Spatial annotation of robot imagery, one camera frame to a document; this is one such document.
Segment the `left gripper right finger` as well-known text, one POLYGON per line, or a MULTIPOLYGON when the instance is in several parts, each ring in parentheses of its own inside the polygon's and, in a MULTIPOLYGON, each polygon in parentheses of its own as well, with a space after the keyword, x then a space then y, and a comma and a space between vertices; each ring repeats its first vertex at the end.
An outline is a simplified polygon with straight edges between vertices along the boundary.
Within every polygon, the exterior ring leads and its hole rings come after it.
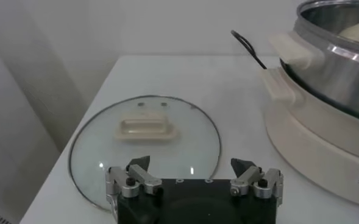
POLYGON ((279 169, 270 168, 266 172, 252 161, 232 158, 230 165, 236 178, 230 180, 230 194, 233 197, 247 195, 250 190, 256 198, 276 199, 276 205, 283 203, 283 174, 279 169))

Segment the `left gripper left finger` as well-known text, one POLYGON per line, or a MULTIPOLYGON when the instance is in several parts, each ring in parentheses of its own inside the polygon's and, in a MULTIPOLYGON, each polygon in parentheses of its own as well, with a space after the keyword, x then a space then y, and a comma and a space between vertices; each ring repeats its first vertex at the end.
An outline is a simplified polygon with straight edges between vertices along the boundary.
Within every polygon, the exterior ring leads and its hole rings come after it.
POLYGON ((150 156, 132 159, 125 169, 119 166, 109 167, 105 173, 106 198, 111 212, 118 212, 118 198, 135 198, 142 187, 149 195, 157 195, 163 181, 148 173, 150 156))

